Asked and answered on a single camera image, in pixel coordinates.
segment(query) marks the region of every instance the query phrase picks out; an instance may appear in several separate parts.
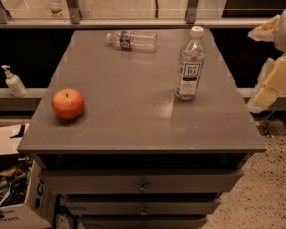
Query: terrazzo floor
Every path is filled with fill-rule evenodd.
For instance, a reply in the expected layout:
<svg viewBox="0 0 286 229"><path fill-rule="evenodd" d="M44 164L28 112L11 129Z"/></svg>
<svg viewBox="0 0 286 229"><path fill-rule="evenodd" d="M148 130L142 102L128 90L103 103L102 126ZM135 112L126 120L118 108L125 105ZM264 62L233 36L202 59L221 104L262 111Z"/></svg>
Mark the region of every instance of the terrazzo floor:
<svg viewBox="0 0 286 229"><path fill-rule="evenodd" d="M268 130L267 151L249 158L245 175L222 195L203 229L286 229L286 116Z"/></svg>

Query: lying water bottle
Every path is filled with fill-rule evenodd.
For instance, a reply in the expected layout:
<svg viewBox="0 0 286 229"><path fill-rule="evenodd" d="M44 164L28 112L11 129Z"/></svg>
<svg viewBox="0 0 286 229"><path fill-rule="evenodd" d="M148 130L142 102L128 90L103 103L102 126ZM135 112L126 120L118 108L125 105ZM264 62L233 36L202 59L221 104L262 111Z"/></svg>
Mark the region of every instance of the lying water bottle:
<svg viewBox="0 0 286 229"><path fill-rule="evenodd" d="M114 31L107 41L126 51L155 52L157 34L149 31Z"/></svg>

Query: plastic bottle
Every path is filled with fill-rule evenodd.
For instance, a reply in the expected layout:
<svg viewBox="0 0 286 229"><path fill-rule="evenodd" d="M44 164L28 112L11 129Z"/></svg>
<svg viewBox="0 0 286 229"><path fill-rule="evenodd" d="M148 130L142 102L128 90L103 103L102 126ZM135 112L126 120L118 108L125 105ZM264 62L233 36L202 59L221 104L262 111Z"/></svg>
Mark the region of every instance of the plastic bottle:
<svg viewBox="0 0 286 229"><path fill-rule="evenodd" d="M191 39L180 50L180 62L177 73L175 94L182 100L194 99L202 66L206 57L206 50L202 42L204 29L193 26Z"/></svg>
<svg viewBox="0 0 286 229"><path fill-rule="evenodd" d="M4 70L4 74L6 75L6 83L11 91L11 93L15 97L21 97L27 94L28 90L25 88L23 85L22 81L17 75L14 75L11 71L8 69L10 66L8 65L3 65L2 69Z"/></svg>
<svg viewBox="0 0 286 229"><path fill-rule="evenodd" d="M122 50L155 52L157 34L149 31L114 31L107 34L107 41Z"/></svg>

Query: soap dispenser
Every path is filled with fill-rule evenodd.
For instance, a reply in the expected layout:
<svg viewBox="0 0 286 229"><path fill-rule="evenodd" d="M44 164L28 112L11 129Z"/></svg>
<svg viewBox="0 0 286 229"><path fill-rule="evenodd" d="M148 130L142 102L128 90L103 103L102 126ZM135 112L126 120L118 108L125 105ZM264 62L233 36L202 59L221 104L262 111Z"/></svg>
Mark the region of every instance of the soap dispenser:
<svg viewBox="0 0 286 229"><path fill-rule="evenodd" d="M17 76L14 75L10 70L8 70L10 66L8 65L3 65L2 69L4 70L4 74L6 75L6 83L11 91L11 93L15 97L22 97L25 94L27 94L28 90L25 88L23 85L21 79Z"/></svg>

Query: bottle cap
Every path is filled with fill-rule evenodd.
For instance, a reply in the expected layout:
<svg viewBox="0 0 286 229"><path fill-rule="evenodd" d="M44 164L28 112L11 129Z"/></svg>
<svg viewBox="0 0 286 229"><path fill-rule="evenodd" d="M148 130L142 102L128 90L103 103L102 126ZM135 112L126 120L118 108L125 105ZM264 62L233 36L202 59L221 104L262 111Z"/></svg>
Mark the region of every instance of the bottle cap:
<svg viewBox="0 0 286 229"><path fill-rule="evenodd" d="M190 37L191 38L201 38L203 36L204 29L199 26L191 27Z"/></svg>
<svg viewBox="0 0 286 229"><path fill-rule="evenodd" d="M112 35L110 33L106 36L107 42L112 42Z"/></svg>
<svg viewBox="0 0 286 229"><path fill-rule="evenodd" d="M10 78L13 76L12 72L8 70L10 68L10 66L3 65L3 66L1 66L1 68L4 70L4 74L6 75L7 78Z"/></svg>

